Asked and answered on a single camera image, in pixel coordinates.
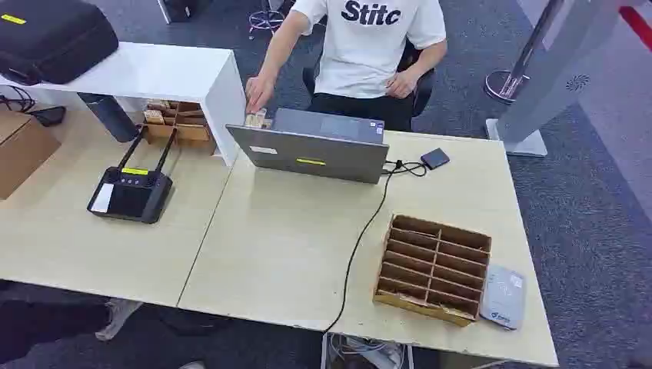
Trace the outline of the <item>person's left hand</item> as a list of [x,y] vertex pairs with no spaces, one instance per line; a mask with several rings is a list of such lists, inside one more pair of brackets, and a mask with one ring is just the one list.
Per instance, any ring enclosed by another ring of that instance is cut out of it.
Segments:
[[386,95],[399,99],[406,98],[416,89],[420,77],[421,74],[412,68],[394,74],[387,82]]

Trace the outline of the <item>person's right hand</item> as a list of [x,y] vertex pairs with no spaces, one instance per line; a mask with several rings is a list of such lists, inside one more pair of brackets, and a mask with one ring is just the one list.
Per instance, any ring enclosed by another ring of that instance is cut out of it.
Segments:
[[253,114],[260,111],[271,98],[276,77],[274,75],[257,75],[247,80],[245,94],[247,97],[246,112]]

